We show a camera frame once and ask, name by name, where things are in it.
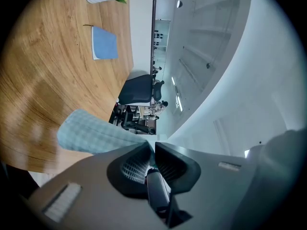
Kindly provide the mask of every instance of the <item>wood grain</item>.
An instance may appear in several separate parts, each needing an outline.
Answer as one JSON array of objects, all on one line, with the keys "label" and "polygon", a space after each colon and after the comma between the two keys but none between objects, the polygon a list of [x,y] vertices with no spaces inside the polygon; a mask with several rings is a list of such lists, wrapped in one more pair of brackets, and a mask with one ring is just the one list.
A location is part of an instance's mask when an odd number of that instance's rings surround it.
[{"label": "wood grain", "polygon": [[[118,59],[93,60],[91,27],[117,35]],[[108,121],[132,69],[129,5],[32,0],[0,60],[0,156],[14,167],[59,173],[90,156],[57,144],[59,126],[81,108]]]}]

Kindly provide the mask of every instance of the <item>chair backrest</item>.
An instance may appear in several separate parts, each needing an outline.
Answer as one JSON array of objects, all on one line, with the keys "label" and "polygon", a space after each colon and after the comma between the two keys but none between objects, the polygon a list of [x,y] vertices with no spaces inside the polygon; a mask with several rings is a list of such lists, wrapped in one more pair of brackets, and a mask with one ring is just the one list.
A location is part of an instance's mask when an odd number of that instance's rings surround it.
[{"label": "chair backrest", "polygon": [[162,95],[161,95],[161,87],[164,84],[164,81],[158,82],[154,85],[154,89],[153,89],[153,99],[157,102],[159,100],[161,100]]},{"label": "chair backrest", "polygon": [[119,94],[121,105],[148,103],[153,91],[153,77],[149,74],[127,80]]}]

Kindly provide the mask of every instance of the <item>blue notebook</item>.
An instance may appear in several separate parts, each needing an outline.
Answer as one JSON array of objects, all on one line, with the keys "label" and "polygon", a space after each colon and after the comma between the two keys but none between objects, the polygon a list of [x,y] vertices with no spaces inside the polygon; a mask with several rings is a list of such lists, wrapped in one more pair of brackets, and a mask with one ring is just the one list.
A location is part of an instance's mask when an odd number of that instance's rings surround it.
[{"label": "blue notebook", "polygon": [[97,26],[92,26],[93,59],[118,58],[116,35]]}]

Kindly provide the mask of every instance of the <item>light blue cloth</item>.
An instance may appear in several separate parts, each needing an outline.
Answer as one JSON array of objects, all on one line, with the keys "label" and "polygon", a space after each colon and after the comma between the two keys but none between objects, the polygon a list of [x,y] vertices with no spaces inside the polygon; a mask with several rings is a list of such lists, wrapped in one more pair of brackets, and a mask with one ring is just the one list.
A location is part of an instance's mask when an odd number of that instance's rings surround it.
[{"label": "light blue cloth", "polygon": [[94,52],[99,59],[118,58],[116,35],[93,26]]},{"label": "light blue cloth", "polygon": [[142,137],[105,122],[85,110],[76,110],[58,130],[61,147],[91,154],[147,142]]}]

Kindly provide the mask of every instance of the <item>ceiling light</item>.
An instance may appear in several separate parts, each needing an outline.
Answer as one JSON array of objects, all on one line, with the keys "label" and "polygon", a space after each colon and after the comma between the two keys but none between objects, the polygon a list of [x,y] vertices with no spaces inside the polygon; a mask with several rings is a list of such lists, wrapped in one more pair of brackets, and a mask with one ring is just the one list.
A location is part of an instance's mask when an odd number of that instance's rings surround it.
[{"label": "ceiling light", "polygon": [[181,106],[181,102],[180,102],[179,96],[177,96],[177,98],[178,98],[178,103],[179,103],[180,110],[182,111],[182,106]]},{"label": "ceiling light", "polygon": [[246,151],[244,152],[246,158],[248,157],[248,153],[249,153],[249,150],[246,150]]},{"label": "ceiling light", "polygon": [[182,7],[182,5],[183,5],[182,1],[178,0],[178,2],[177,2],[177,8]]}]

